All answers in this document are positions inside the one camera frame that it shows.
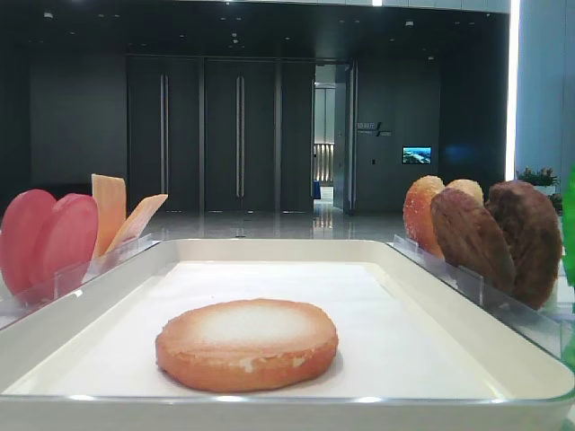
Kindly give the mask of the leaning orange cheese slice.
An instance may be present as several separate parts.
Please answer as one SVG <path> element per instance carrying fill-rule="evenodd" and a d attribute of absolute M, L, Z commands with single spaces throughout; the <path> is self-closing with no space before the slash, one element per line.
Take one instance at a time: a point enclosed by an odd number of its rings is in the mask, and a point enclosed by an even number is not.
<path fill-rule="evenodd" d="M 168 199 L 168 194 L 158 194 L 143 198 L 122 224 L 106 253 L 115 250 L 124 242 L 137 239 L 166 199 Z"/>

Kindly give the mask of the upright orange cheese slice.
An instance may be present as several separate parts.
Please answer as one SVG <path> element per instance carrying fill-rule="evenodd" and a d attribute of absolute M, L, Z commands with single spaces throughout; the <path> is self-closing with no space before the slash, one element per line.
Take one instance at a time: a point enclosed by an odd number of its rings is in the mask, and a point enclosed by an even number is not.
<path fill-rule="evenodd" d="M 93 257 L 103 255 L 126 220 L 127 194 L 123 178 L 93 173 L 92 196 L 98 209 L 98 233 Z"/>

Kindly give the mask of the front brown meat patty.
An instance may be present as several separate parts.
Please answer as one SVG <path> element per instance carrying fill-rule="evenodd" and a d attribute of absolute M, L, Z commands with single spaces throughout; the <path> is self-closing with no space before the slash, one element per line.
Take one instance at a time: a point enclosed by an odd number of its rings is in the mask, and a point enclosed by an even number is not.
<path fill-rule="evenodd" d="M 502 230 L 484 205 L 459 189 L 445 188 L 431 200 L 430 215 L 448 264 L 468 268 L 512 293 L 515 264 Z"/>

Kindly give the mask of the brown meat patty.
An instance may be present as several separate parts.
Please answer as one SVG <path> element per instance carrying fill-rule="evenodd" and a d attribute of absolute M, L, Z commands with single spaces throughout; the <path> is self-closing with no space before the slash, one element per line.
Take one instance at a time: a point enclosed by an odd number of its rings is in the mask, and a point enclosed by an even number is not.
<path fill-rule="evenodd" d="M 562 236 L 551 200 L 522 180 L 489 189 L 486 208 L 509 246 L 516 276 L 512 297 L 538 310 L 551 296 L 562 258 Z"/>
<path fill-rule="evenodd" d="M 512 293 L 515 264 L 502 230 L 484 205 L 459 189 L 445 188 L 431 200 L 430 215 L 448 264 L 468 268 Z"/>

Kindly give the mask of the inner red tomato slice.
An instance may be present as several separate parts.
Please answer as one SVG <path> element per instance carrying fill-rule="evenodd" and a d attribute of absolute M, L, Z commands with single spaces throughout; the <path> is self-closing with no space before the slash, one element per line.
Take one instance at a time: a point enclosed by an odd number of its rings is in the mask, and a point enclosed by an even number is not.
<path fill-rule="evenodd" d="M 49 211 L 32 248 L 30 281 L 48 296 L 62 269 L 88 263 L 98 233 L 98 208 L 93 197 L 69 193 Z"/>

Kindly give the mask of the red tomato slice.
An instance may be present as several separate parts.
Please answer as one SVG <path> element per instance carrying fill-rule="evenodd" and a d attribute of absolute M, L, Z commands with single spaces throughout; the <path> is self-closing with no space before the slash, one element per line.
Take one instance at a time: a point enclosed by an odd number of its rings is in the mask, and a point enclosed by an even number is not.
<path fill-rule="evenodd" d="M 88 263 L 98 233 L 98 208 L 93 197 L 69 193 L 49 211 L 32 248 L 30 281 L 48 296 L 62 269 Z"/>
<path fill-rule="evenodd" d="M 8 290 L 18 295 L 31 287 L 31 252 L 55 198 L 43 189 L 17 195 L 7 207 L 1 225 L 1 273 Z"/>

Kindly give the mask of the rear brown meat patty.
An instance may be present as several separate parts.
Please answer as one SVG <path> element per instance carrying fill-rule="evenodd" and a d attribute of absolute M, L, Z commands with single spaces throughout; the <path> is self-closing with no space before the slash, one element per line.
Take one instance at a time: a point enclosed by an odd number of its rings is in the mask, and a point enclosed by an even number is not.
<path fill-rule="evenodd" d="M 551 200 L 522 180 L 489 189 L 486 208 L 509 246 L 516 276 L 512 297 L 538 310 L 551 296 L 562 258 L 562 236 Z"/>

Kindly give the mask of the outer red tomato slice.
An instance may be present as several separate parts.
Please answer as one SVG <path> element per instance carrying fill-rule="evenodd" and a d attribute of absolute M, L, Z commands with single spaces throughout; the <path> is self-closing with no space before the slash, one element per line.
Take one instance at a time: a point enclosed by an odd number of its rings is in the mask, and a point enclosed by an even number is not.
<path fill-rule="evenodd" d="M 1 273 L 8 290 L 18 295 L 31 287 L 31 252 L 55 198 L 43 189 L 17 195 L 7 207 L 1 225 Z"/>

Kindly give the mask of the green lettuce leaf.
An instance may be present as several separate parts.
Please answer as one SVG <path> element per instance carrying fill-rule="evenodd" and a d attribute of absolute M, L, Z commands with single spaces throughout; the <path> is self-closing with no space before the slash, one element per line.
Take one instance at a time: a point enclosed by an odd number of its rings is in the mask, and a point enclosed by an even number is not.
<path fill-rule="evenodd" d="M 562 195 L 563 268 L 569 286 L 575 278 L 575 171 L 571 168 L 567 189 Z"/>

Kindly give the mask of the dark double doors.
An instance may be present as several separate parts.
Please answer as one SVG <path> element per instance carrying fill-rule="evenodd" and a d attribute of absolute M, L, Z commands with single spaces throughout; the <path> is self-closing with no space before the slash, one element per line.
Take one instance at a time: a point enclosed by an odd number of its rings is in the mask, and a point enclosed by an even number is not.
<path fill-rule="evenodd" d="M 128 199 L 184 212 L 308 212 L 314 65 L 130 57 Z"/>

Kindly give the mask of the sugared bun slice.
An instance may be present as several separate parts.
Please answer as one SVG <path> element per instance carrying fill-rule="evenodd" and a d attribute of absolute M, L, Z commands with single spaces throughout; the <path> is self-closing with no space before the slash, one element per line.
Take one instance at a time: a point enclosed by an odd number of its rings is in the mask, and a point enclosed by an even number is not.
<path fill-rule="evenodd" d="M 443 259 L 444 256 L 434 233 L 430 203 L 444 188 L 443 181 L 437 176 L 427 175 L 419 178 L 408 189 L 402 210 L 407 237 L 439 259 Z"/>

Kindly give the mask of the open dark door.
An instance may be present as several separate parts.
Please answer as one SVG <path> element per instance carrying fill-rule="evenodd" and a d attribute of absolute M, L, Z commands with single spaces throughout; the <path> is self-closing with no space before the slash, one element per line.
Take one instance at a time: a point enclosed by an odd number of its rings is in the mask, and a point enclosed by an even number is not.
<path fill-rule="evenodd" d="M 346 66 L 346 142 L 345 142 L 345 212 L 355 212 L 355 123 L 356 123 L 356 62 Z"/>

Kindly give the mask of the pale bun slice behind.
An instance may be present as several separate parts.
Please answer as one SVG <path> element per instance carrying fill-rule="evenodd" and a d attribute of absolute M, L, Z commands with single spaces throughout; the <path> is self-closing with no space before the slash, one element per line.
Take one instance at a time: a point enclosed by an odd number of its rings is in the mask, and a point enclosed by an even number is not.
<path fill-rule="evenodd" d="M 483 193 L 480 184 L 474 180 L 458 179 L 447 184 L 447 188 L 458 189 L 470 195 L 476 202 L 483 205 Z"/>

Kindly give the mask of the clear acrylic rack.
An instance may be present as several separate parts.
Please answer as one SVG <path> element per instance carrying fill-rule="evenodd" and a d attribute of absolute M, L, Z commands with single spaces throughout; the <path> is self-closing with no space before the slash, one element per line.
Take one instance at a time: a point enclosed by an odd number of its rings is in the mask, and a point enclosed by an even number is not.
<path fill-rule="evenodd" d="M 491 287 L 471 270 L 450 266 L 412 240 L 396 235 L 389 245 L 569 368 L 574 367 L 574 292 L 563 270 L 551 297 L 536 311 Z"/>
<path fill-rule="evenodd" d="M 59 270 L 49 281 L 32 286 L 18 294 L 10 293 L 4 280 L 1 280 L 1 329 L 117 268 L 162 239 L 160 234 L 149 233 L 138 239 L 130 240 L 101 257 Z"/>

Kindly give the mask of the potted plant with flowers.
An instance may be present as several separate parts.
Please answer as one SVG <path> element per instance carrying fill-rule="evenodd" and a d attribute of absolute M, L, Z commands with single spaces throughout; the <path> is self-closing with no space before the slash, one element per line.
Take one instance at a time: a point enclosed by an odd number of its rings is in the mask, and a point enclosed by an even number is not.
<path fill-rule="evenodd" d="M 526 167 L 523 171 L 516 171 L 517 179 L 533 185 L 552 202 L 557 214 L 562 212 L 562 195 L 559 193 L 559 180 L 552 168 L 544 167 L 534 171 Z"/>

